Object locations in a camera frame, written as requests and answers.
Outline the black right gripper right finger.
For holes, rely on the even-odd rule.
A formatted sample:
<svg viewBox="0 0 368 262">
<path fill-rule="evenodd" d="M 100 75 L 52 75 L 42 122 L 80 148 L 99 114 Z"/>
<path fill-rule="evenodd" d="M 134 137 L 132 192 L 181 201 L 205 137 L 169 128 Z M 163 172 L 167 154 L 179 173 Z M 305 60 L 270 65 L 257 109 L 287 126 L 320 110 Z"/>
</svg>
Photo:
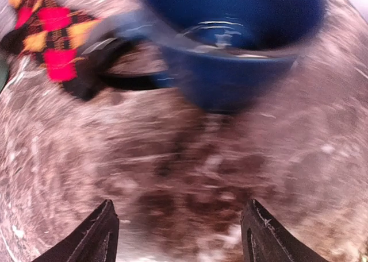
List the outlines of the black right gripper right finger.
<svg viewBox="0 0 368 262">
<path fill-rule="evenodd" d="M 296 239 L 256 199 L 250 199 L 241 214 L 244 261 L 326 262 Z"/>
</svg>

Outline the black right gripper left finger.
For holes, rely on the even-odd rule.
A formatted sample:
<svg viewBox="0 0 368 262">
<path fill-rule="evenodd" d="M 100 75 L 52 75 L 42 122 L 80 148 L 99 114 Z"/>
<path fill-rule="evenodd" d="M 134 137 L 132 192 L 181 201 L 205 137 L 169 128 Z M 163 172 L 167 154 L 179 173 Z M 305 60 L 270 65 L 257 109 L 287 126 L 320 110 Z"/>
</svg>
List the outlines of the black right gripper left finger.
<svg viewBox="0 0 368 262">
<path fill-rule="evenodd" d="M 113 202 L 104 200 L 65 239 L 34 262 L 115 262 L 119 219 Z"/>
</svg>

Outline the dark blue mug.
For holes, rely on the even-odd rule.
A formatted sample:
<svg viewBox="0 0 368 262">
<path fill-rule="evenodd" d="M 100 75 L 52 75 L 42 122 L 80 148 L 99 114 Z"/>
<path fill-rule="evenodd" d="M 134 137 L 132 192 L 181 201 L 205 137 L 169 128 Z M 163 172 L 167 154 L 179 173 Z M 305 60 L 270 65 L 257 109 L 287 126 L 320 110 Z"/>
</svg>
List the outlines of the dark blue mug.
<svg viewBox="0 0 368 262">
<path fill-rule="evenodd" d="M 202 109 L 229 114 L 290 71 L 324 13 L 325 0 L 141 0 L 139 10 L 99 23 L 80 53 L 150 41 L 166 69 L 112 76 L 110 84 L 176 87 Z"/>
</svg>

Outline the red yellow argyle sock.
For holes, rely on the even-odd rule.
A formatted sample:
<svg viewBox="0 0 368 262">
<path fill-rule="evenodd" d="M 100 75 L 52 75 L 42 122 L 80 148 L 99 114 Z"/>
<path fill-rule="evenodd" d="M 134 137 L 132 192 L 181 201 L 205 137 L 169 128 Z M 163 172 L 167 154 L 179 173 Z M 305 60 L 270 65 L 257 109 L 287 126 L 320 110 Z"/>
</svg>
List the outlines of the red yellow argyle sock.
<svg viewBox="0 0 368 262">
<path fill-rule="evenodd" d="M 102 20 L 57 0 L 8 0 L 17 14 L 13 30 L 1 40 L 1 49 L 13 55 L 31 55 L 46 68 L 51 81 L 85 101 L 99 92 L 87 56 L 80 48 Z"/>
</svg>

